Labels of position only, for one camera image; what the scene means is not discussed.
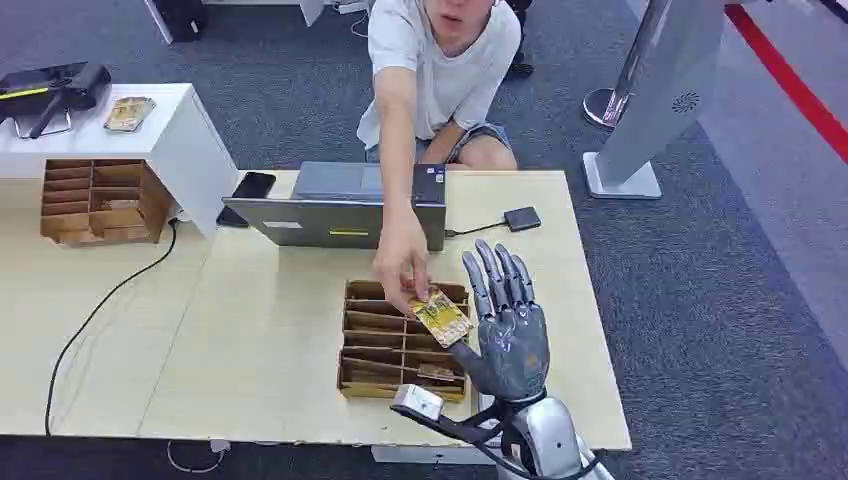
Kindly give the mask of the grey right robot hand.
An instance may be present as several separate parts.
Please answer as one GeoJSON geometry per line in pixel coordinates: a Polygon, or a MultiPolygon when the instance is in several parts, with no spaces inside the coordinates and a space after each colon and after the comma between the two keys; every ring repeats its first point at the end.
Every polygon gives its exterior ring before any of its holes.
{"type": "Polygon", "coordinates": [[[462,254],[478,320],[478,349],[458,341],[449,351],[479,393],[504,401],[541,395],[550,365],[546,318],[524,261],[502,244],[475,241],[462,254]]]}

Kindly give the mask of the person's right hand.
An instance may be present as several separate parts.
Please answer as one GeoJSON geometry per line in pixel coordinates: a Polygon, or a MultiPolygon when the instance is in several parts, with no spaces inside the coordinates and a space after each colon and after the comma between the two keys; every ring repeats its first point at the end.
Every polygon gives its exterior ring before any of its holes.
{"type": "Polygon", "coordinates": [[[414,317],[409,300],[426,300],[431,277],[427,270],[426,237],[412,207],[385,205],[373,268],[385,299],[407,317],[414,317]]]}

